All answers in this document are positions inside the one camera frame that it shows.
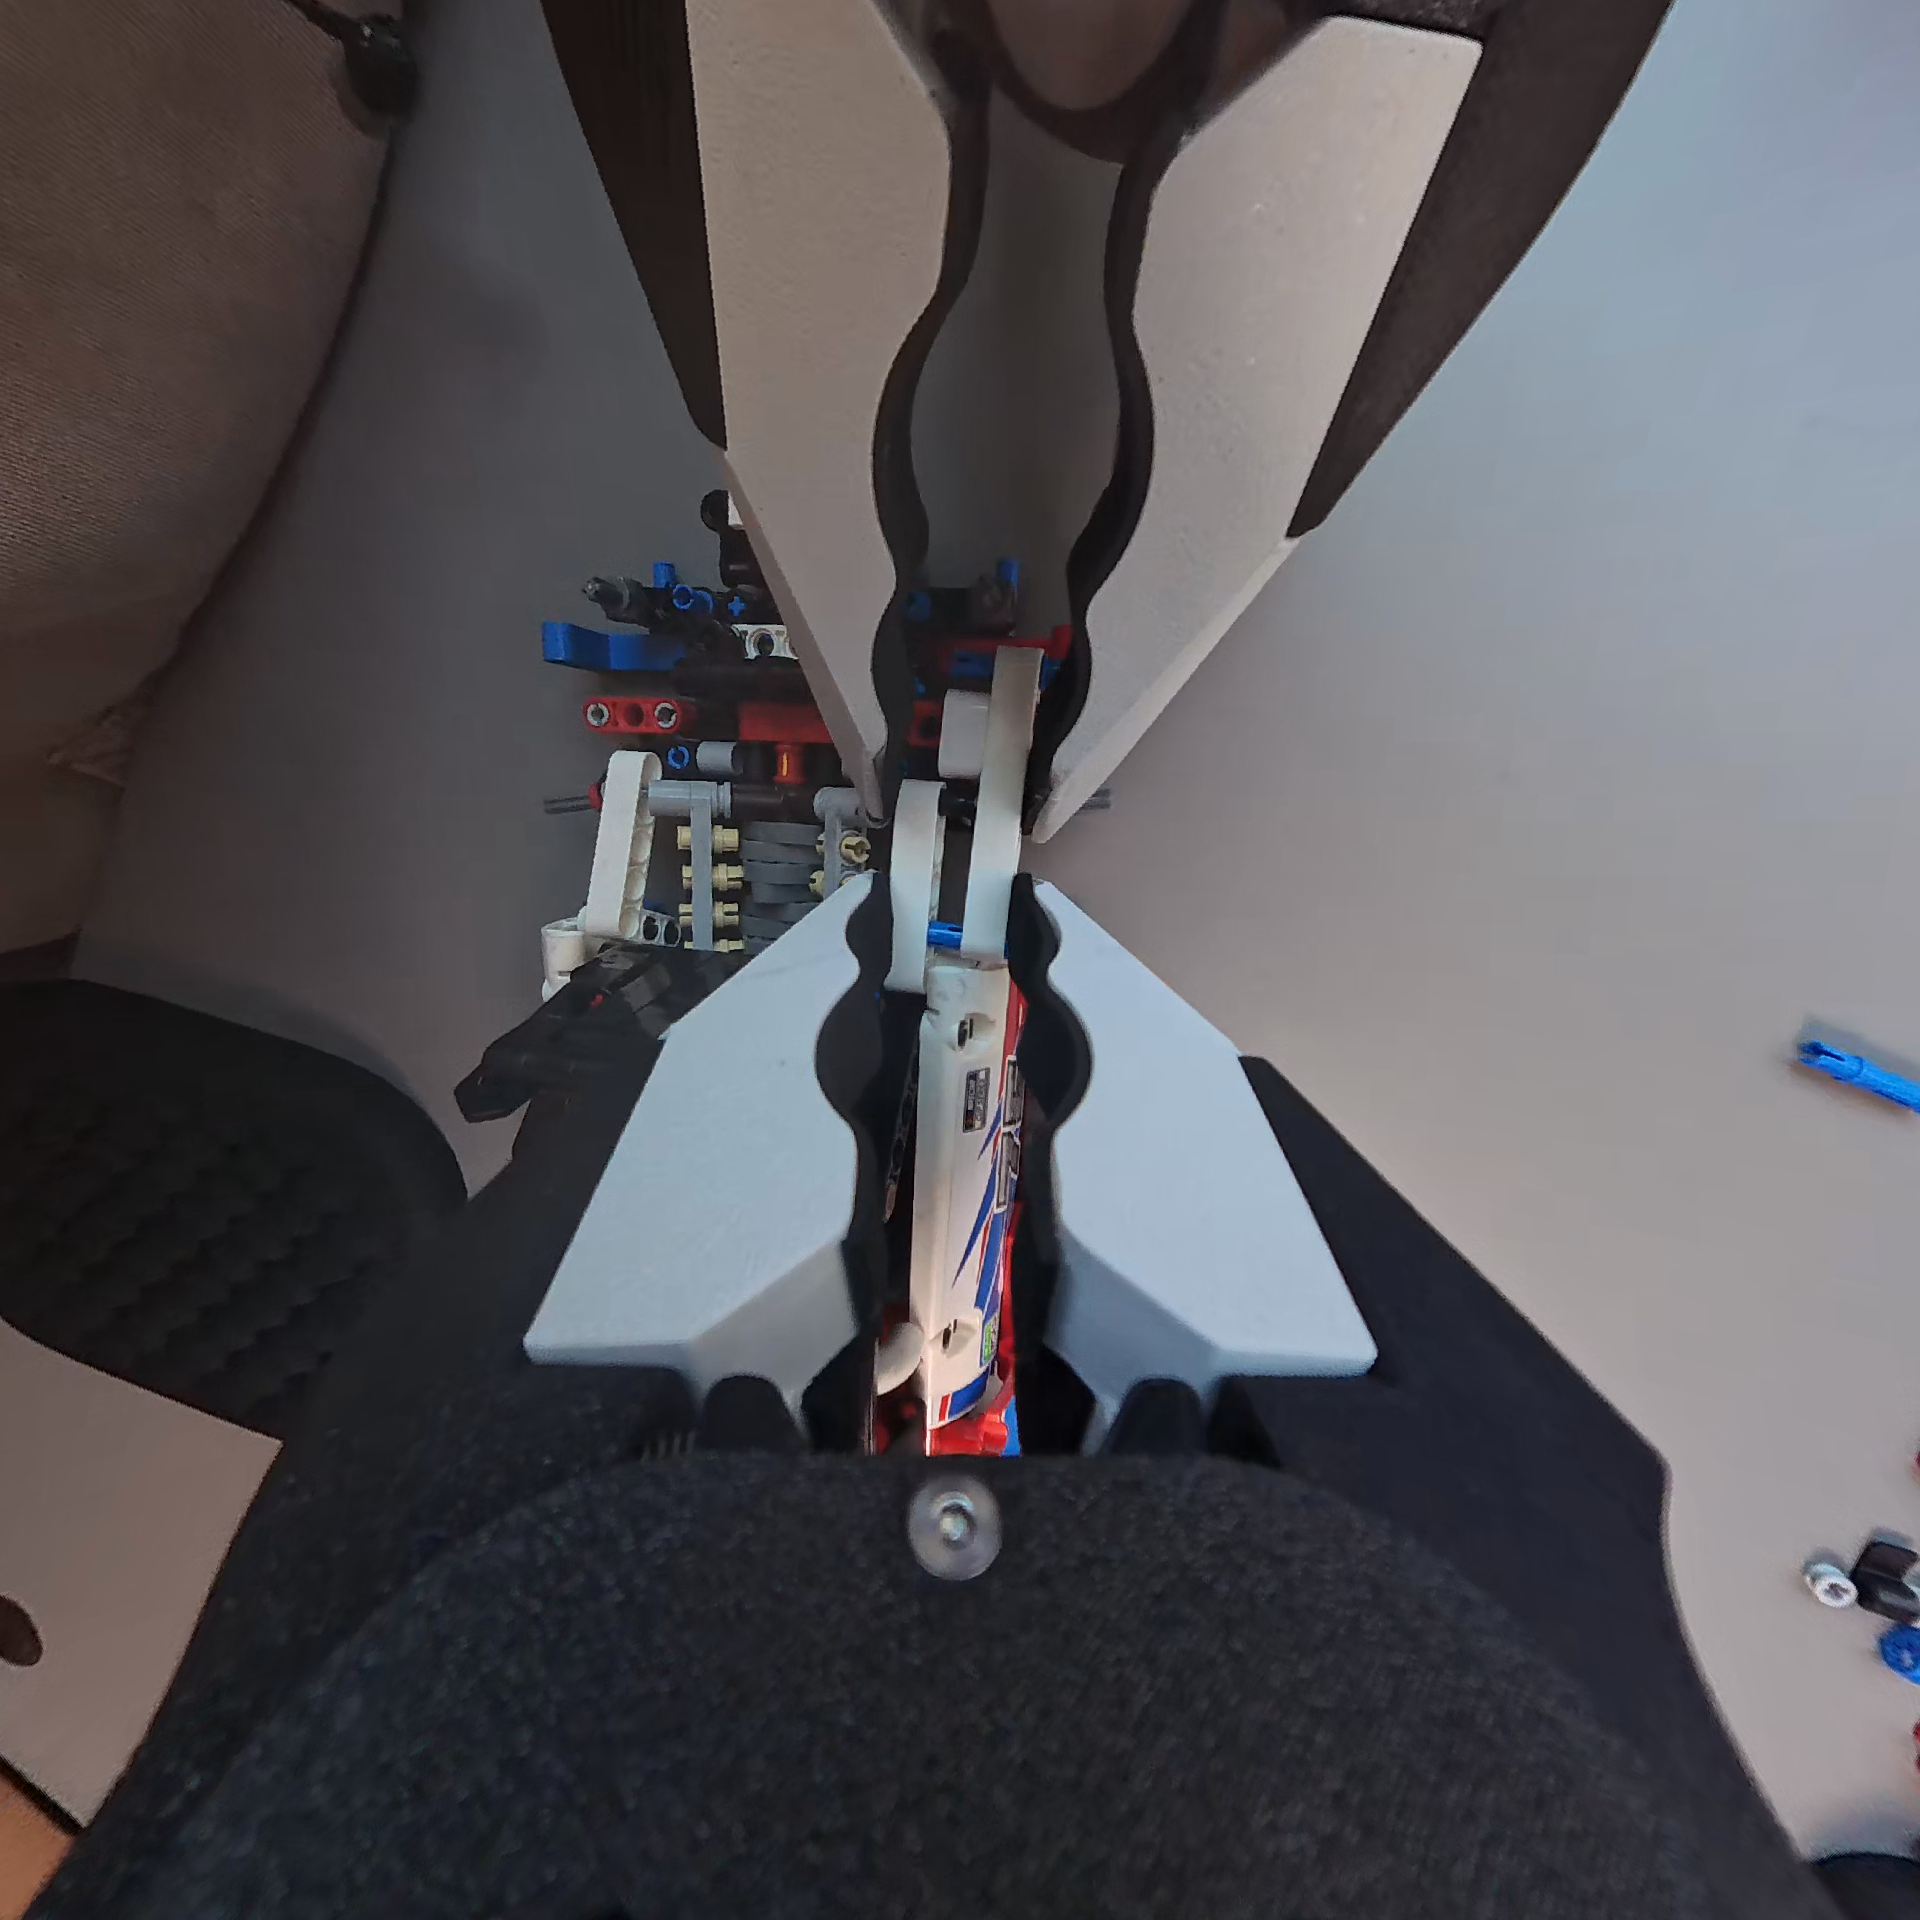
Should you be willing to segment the white brick beam assembly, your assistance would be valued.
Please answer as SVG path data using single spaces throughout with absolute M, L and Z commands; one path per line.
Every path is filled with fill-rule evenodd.
M 966 872 L 966 898 L 957 955 L 971 965 L 1003 962 L 1015 875 L 1023 841 L 1023 777 L 1039 704 L 1043 653 L 1029 646 L 997 652 L 975 825 Z M 927 926 L 936 906 L 936 874 L 944 846 L 944 787 L 902 780 L 895 796 L 889 860 L 893 955 L 883 985 L 891 993 L 923 993 Z

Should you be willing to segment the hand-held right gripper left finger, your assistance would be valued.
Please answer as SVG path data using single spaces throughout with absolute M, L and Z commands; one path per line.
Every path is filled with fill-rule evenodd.
M 807 1390 L 849 1345 L 856 1136 L 818 1045 L 856 989 L 883 883 L 840 886 L 664 1034 L 525 1331 L 536 1364 L 663 1366 L 694 1390 Z

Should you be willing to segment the person's left hand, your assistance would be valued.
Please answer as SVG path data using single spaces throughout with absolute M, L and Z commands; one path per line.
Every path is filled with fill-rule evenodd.
M 1071 113 L 1117 100 L 1169 49 L 1192 2 L 990 2 L 1015 75 Z

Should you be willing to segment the grey desk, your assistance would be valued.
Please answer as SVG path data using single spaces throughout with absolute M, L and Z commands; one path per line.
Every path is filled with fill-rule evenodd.
M 1914 1689 L 1800 1565 L 1914 1534 L 1914 5 L 1674 5 L 1543 238 L 1038 872 L 1266 1059 L 1670 1468 L 1810 1852 Z M 454 1082 L 581 898 L 541 617 L 705 549 L 536 5 L 422 102 L 290 461 L 137 736 L 81 977 Z

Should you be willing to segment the long blue brick pin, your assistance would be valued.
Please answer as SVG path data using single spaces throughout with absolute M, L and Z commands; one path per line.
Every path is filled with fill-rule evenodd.
M 1811 1038 L 1794 1045 L 1794 1060 L 1840 1089 L 1863 1093 L 1903 1113 L 1917 1113 L 1920 1109 L 1914 1073 L 1897 1073 L 1861 1052 Z

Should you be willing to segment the person's beige printed top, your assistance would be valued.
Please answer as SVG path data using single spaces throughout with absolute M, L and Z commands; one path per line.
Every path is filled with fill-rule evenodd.
M 328 357 L 389 155 L 310 5 L 5 5 L 1 934 L 73 934 L 112 734 Z

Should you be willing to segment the toy brick car model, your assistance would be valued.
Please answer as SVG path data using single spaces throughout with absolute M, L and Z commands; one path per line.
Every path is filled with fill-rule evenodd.
M 848 934 L 858 981 L 818 1045 L 822 1090 L 856 1148 L 843 1249 L 849 1345 L 807 1390 L 757 1376 L 694 1390 L 664 1366 L 617 1366 L 671 1374 L 694 1401 L 729 1396 L 729 1381 L 747 1378 L 830 1452 L 1075 1450 L 1095 1405 L 1017 1401 L 1023 1152 L 1039 1118 L 1021 1070 L 1017 878 L 1003 962 L 971 965 L 954 946 L 997 652 L 1043 653 L 1034 746 L 1048 694 L 1075 668 L 1079 633 L 1067 621 L 1048 633 L 1023 625 L 1017 560 L 966 588 L 906 588 L 911 706 L 895 770 L 901 781 L 944 787 L 944 846 L 923 993 L 891 993 L 895 802 L 889 813 L 861 806 L 730 493 L 710 491 L 703 520 L 720 547 L 712 582 L 666 562 L 648 578 L 590 578 L 603 625 L 543 627 L 549 664 L 598 673 L 583 722 L 609 749 L 606 770 L 559 805 L 594 820 L 587 893 L 543 928 L 541 1003 L 486 1048 L 456 1089 L 459 1109 L 467 1120 L 528 1113 L 529 1136 L 563 1125 L 581 1101 L 630 1097 L 630 1115 L 673 1021 L 840 886 L 880 878 L 891 949 L 880 952 L 861 912 L 864 930 Z M 541 1227 L 555 1259 L 529 1286 L 525 1331 L 607 1157 L 571 1227 Z M 525 1331 L 513 1340 L 523 1357 Z

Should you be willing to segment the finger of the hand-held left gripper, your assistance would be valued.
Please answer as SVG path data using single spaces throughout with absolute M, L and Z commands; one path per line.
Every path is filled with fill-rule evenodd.
M 1088 610 L 1090 681 L 1031 833 L 1062 829 L 1283 562 L 1480 44 L 1328 17 L 1173 155 L 1133 324 L 1142 507 Z
M 688 54 L 729 490 L 889 813 L 927 553 L 913 401 L 971 274 L 992 72 L 953 5 L 694 2 Z

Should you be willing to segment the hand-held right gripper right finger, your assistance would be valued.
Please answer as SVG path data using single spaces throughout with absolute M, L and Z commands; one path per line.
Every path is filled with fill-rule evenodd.
M 1017 880 L 1018 1405 L 1201 1405 L 1232 1378 L 1357 1378 L 1377 1349 L 1238 1048 L 1043 880 Z

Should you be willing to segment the cluster of assorted brick pieces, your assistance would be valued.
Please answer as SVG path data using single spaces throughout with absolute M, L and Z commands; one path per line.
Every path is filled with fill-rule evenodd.
M 1829 1613 L 1854 1621 L 1855 1666 L 1875 1673 L 1875 1702 L 1903 1732 L 1903 1774 L 1917 1772 L 1917 1550 L 1914 1539 L 1869 1532 L 1849 1552 L 1815 1550 L 1797 1570 Z

